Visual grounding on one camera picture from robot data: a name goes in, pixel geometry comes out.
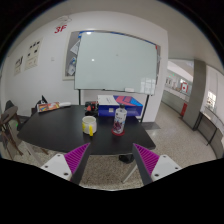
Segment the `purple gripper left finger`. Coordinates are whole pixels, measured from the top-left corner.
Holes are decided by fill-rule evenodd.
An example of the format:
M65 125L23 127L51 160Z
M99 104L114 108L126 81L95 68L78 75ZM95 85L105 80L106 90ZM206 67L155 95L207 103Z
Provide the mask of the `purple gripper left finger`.
M42 166L42 169L65 180L79 184L90 151L90 144L86 143L66 154L57 153Z

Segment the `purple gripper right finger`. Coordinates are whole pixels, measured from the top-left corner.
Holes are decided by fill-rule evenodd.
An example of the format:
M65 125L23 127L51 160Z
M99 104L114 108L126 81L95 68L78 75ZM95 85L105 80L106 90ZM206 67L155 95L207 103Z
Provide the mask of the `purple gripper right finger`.
M159 156L136 143L133 144L132 153L144 185L181 170L181 167L168 155Z

